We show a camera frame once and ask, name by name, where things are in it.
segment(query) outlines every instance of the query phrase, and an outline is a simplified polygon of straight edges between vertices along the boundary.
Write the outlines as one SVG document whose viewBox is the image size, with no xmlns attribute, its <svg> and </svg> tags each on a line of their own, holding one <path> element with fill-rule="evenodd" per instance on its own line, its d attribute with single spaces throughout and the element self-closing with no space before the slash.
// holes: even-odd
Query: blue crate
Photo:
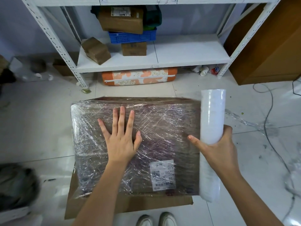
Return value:
<svg viewBox="0 0 301 226">
<path fill-rule="evenodd" d="M 143 31 L 143 34 L 134 34 L 127 32 L 108 32 L 112 44 L 125 44 L 135 42 L 146 42 L 156 40 L 157 29 Z"/>
</svg>

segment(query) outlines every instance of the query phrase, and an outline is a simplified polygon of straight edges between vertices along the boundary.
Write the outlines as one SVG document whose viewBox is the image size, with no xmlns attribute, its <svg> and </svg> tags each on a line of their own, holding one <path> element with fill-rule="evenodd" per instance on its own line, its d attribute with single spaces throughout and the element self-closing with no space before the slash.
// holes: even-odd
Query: roll of plastic wrap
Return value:
<svg viewBox="0 0 301 226">
<path fill-rule="evenodd" d="M 224 130 L 225 95 L 224 89 L 202 90 L 201 99 L 201 141 L 217 143 Z M 220 179 L 200 154 L 200 196 L 208 202 L 219 197 Z"/>
</svg>

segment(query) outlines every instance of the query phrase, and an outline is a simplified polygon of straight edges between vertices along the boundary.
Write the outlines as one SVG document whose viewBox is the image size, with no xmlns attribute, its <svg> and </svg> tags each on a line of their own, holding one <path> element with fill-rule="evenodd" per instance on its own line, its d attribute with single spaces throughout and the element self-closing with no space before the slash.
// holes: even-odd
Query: finger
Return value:
<svg viewBox="0 0 301 226">
<path fill-rule="evenodd" d="M 231 139 L 232 138 L 232 127 L 228 125 L 224 125 L 224 133 L 222 138 Z"/>
<path fill-rule="evenodd" d="M 126 115 L 126 109 L 124 106 L 120 107 L 119 121 L 118 121 L 118 132 L 117 135 L 124 135 L 124 118 Z"/>
<path fill-rule="evenodd" d="M 136 133 L 136 139 L 134 141 L 134 151 L 135 152 L 138 151 L 138 148 L 139 148 L 141 142 L 142 142 L 141 132 L 137 131 L 137 133 Z"/>
<path fill-rule="evenodd" d="M 135 118 L 135 112 L 132 110 L 130 112 L 128 124 L 126 125 L 126 135 L 128 135 L 128 136 L 132 136 L 134 118 Z"/>
<path fill-rule="evenodd" d="M 108 130 L 106 129 L 106 126 L 104 125 L 104 123 L 101 119 L 98 119 L 98 124 L 101 128 L 104 139 L 108 140 L 110 138 L 111 134 L 108 132 Z"/>
<path fill-rule="evenodd" d="M 113 109 L 113 127 L 112 127 L 112 135 L 116 136 L 118 131 L 118 110 L 116 108 Z"/>
<path fill-rule="evenodd" d="M 192 135 L 189 135 L 188 136 L 188 139 L 190 140 L 190 142 L 192 142 L 197 148 L 199 148 L 200 152 L 202 154 L 205 153 L 206 151 L 206 148 L 207 148 L 207 144 L 203 143 L 202 141 L 200 141 L 198 138 L 192 136 Z"/>
</svg>

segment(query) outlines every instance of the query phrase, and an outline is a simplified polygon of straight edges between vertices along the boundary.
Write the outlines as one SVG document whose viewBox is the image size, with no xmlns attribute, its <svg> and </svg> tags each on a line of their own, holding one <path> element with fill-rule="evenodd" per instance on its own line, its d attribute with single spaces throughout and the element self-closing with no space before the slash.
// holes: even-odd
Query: person's left hand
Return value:
<svg viewBox="0 0 301 226">
<path fill-rule="evenodd" d="M 142 142 L 140 131 L 136 133 L 136 139 L 133 143 L 132 131 L 135 113 L 130 112 L 126 132 L 124 133 L 125 108 L 120 107 L 120 116 L 118 118 L 118 110 L 113 110 L 113 128 L 112 134 L 108 132 L 106 126 L 101 119 L 98 119 L 99 126 L 106 140 L 108 148 L 108 163 L 118 163 L 126 166 L 138 150 Z"/>
</svg>

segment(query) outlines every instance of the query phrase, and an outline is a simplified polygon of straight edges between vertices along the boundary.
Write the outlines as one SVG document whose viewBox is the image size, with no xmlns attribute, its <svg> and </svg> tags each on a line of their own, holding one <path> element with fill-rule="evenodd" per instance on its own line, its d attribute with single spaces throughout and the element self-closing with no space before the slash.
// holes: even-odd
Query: white shoe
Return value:
<svg viewBox="0 0 301 226">
<path fill-rule="evenodd" d="M 153 226 L 153 220 L 149 215 L 139 217 L 136 226 Z"/>
<path fill-rule="evenodd" d="M 162 213 L 159 220 L 159 226 L 178 226 L 175 217 L 168 212 Z"/>
</svg>

